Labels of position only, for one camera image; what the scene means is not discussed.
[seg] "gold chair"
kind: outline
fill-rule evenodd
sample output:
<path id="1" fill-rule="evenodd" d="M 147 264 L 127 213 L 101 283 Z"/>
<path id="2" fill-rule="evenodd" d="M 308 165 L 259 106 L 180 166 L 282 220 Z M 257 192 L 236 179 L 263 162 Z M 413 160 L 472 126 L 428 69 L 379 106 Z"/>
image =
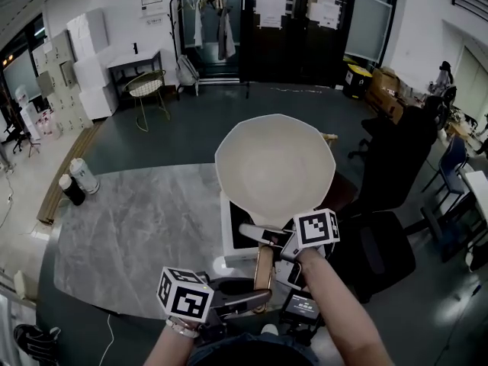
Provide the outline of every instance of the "gold chair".
<path id="1" fill-rule="evenodd" d="M 136 125 L 142 131 L 149 132 L 149 127 L 147 126 L 146 114 L 144 113 L 144 105 L 143 105 L 143 98 L 147 98 L 149 96 L 157 96 L 158 97 L 158 107 L 163 110 L 166 114 L 166 118 L 171 120 L 171 115 L 166 110 L 165 102 L 162 100 L 162 96 L 159 92 L 161 87 L 165 84 L 165 70 L 157 70 L 154 72 L 147 72 L 138 77 L 134 80 L 128 82 L 124 87 L 123 92 L 129 92 L 130 95 L 134 98 L 134 107 L 137 107 L 137 99 L 140 102 L 140 108 L 143 112 L 144 117 L 144 124 L 146 128 L 143 128 L 139 125 L 139 117 L 136 118 Z"/>

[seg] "clothes rack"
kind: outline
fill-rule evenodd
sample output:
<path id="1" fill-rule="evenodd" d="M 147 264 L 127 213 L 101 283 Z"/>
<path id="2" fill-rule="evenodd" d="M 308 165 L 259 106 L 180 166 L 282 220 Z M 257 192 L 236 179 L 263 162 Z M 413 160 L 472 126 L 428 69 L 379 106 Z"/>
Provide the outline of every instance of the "clothes rack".
<path id="1" fill-rule="evenodd" d="M 173 8 L 173 1 L 174 0 L 169 1 L 169 20 L 171 21 L 171 28 L 172 28 L 171 36 L 173 39 L 173 47 L 175 49 L 176 64 L 179 66 L 179 64 L 178 64 L 178 48 L 176 46 L 176 35 L 175 35 L 176 21 L 174 19 L 175 16 L 173 15 L 173 9 L 174 9 Z M 185 2 L 182 2 L 182 0 L 177 0 L 177 1 L 178 1 L 178 5 L 176 8 L 177 9 L 176 12 L 178 13 L 178 19 L 180 20 L 180 24 L 181 24 L 182 23 L 181 10 L 185 6 Z M 182 31 L 183 31 L 183 27 L 182 26 L 178 27 L 178 35 L 179 35 L 179 38 L 181 41 L 181 50 L 184 49 L 184 44 L 185 44 L 185 42 L 183 41 L 183 39 L 185 38 L 185 35 L 180 34 Z M 242 47 L 240 47 L 239 67 L 242 66 L 243 61 L 244 61 L 244 59 L 242 57 Z M 217 64 L 211 64 L 211 65 L 214 66 L 214 65 L 222 65 L 222 64 L 224 64 L 224 63 L 217 63 Z M 239 79 L 231 79 L 231 78 L 228 78 L 228 79 L 202 79 L 202 80 L 200 80 L 200 85 L 245 85 L 246 86 L 246 99 L 249 98 L 249 80 L 241 81 L 241 78 L 239 78 Z M 178 90 L 180 89 L 180 87 L 181 87 L 181 85 L 179 85 L 176 88 L 176 94 L 177 94 L 178 100 L 179 100 Z"/>

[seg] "grey marble surface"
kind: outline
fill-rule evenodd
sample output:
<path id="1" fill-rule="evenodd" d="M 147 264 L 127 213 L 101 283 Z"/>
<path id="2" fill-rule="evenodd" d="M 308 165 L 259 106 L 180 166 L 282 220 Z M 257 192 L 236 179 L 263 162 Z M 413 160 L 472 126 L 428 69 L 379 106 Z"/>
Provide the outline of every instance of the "grey marble surface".
<path id="1" fill-rule="evenodd" d="M 98 176 L 59 228 L 55 286 L 114 312 L 164 318 L 156 299 L 163 265 L 252 278 L 253 261 L 223 266 L 220 186 L 214 164 L 134 169 Z M 289 289 L 273 287 L 270 307 Z"/>

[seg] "white bowl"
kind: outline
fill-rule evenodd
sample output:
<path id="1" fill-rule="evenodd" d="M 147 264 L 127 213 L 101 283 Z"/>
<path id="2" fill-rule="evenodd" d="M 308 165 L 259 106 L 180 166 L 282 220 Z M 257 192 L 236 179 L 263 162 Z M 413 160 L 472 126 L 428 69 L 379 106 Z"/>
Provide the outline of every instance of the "white bowl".
<path id="1" fill-rule="evenodd" d="M 281 114 L 237 124 L 215 152 L 215 164 L 223 193 L 255 225 L 278 229 L 319 206 L 336 171 L 322 134 Z"/>

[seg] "human arm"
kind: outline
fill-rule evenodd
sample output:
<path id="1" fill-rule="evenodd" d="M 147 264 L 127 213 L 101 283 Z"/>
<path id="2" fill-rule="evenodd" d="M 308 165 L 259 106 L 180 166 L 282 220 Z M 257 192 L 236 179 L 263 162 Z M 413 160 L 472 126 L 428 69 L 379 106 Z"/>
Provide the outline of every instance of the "human arm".
<path id="1" fill-rule="evenodd" d="M 187 364 L 194 339 L 165 326 L 144 366 L 183 366 Z"/>
<path id="2" fill-rule="evenodd" d="M 346 366 L 392 365 L 373 321 L 332 266 L 315 249 L 304 249 L 298 260 Z"/>

